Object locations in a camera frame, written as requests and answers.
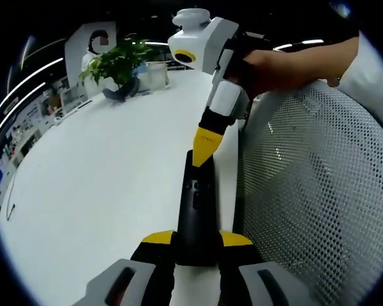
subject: wall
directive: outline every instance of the wall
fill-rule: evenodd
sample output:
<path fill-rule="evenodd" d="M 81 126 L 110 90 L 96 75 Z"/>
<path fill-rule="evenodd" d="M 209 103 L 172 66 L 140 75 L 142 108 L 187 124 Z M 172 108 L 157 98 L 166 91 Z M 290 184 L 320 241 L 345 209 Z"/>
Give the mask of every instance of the wall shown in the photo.
<path fill-rule="evenodd" d="M 77 85 L 81 72 L 81 62 L 87 53 L 89 38 L 96 30 L 105 30 L 109 36 L 109 44 L 116 46 L 116 25 L 115 22 L 93 22 L 83 24 L 70 39 L 65 43 L 65 66 L 70 87 Z"/>

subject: white sleeve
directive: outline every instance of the white sleeve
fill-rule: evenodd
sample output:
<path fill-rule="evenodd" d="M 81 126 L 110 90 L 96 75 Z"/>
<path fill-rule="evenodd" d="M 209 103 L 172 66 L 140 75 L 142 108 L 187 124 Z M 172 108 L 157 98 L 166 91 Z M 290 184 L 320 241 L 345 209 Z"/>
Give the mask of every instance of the white sleeve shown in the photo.
<path fill-rule="evenodd" d="M 338 89 L 363 105 L 383 125 L 383 61 L 362 33 L 357 55 Z"/>

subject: white robotic arm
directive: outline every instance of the white robotic arm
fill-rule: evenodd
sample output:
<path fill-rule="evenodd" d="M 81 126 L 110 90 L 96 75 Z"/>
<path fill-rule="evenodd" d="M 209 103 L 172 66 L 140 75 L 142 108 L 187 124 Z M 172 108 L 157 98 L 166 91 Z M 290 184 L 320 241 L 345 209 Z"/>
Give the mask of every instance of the white robotic arm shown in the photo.
<path fill-rule="evenodd" d="M 235 52 L 231 41 L 238 24 L 215 17 L 207 10 L 190 8 L 178 11 L 173 23 L 182 30 L 169 38 L 173 58 L 193 69 L 213 75 L 207 108 L 193 144 L 193 165 L 200 167 L 216 151 L 229 124 L 240 119 L 249 102 L 244 89 L 224 79 Z"/>

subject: white table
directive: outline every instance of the white table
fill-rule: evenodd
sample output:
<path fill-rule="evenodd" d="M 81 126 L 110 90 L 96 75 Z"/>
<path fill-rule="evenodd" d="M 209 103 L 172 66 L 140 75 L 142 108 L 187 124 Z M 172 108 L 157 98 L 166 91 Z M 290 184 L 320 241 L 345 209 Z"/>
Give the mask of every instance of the white table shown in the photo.
<path fill-rule="evenodd" d="M 15 176 L 0 233 L 40 304 L 71 305 L 86 284 L 150 233 L 175 230 L 186 153 L 211 88 L 196 71 L 169 73 L 172 87 L 112 105 L 100 94 L 54 126 Z M 237 125 L 215 154 L 221 229 L 231 230 Z M 7 190 L 4 203 L 9 197 Z M 177 266 L 171 305 L 217 305 L 217 269 Z"/>

